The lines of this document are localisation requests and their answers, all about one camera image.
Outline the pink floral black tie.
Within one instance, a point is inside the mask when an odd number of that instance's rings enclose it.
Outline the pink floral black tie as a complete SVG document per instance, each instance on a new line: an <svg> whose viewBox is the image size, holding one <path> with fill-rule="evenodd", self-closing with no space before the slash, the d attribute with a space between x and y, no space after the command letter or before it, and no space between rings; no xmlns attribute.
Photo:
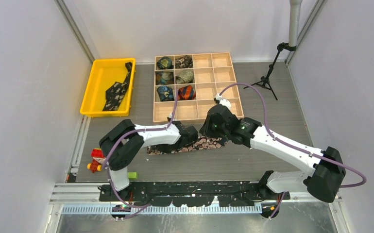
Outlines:
<svg viewBox="0 0 374 233"><path fill-rule="evenodd" d="M227 138L210 138L207 136L199 136L197 141L188 146L176 149L174 145L156 145L148 146L148 155L174 154L182 152L191 152L197 150L212 150L223 148L227 144Z"/></svg>

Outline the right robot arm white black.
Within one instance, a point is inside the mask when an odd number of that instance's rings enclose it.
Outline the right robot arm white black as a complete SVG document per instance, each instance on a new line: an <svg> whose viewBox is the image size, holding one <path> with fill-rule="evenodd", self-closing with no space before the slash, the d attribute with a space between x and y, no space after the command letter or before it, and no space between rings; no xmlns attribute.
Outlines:
<svg viewBox="0 0 374 233"><path fill-rule="evenodd" d="M346 175L337 149L321 150L295 142L286 137L273 137L267 127L257 120L237 118L225 106L228 101L211 107L199 132L207 137L225 137L236 145L244 145L276 156L298 168L294 172L268 170L256 185L264 199L283 192L308 192L323 202L335 200Z"/></svg>

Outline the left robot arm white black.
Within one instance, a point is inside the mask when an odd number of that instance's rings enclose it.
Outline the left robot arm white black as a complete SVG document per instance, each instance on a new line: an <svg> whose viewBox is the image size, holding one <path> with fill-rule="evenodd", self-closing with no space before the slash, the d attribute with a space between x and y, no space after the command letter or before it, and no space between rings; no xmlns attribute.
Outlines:
<svg viewBox="0 0 374 233"><path fill-rule="evenodd" d="M128 165L140 149L159 146L165 153L189 147L198 140L194 126L184 126L180 121L172 124L142 126L126 119L115 126L99 141L108 164L108 175L113 183L111 194L119 201L130 195Z"/></svg>

